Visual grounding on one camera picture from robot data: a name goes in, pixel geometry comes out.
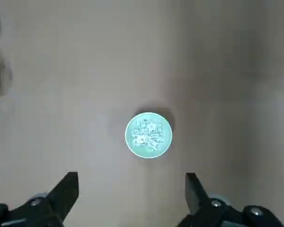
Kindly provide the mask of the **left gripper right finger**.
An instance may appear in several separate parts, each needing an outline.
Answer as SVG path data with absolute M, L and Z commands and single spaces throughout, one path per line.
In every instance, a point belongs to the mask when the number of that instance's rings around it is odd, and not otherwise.
M 219 198 L 207 195 L 195 173 L 186 173 L 185 198 L 189 208 L 181 227 L 283 227 L 284 224 L 268 209 L 248 205 L 242 211 Z

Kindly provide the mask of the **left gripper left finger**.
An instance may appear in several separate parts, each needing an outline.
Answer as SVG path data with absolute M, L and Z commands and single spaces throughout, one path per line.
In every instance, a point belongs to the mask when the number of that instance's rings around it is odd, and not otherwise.
M 0 203 L 0 227 L 62 227 L 79 197 L 79 176 L 68 172 L 48 193 L 10 210 Z

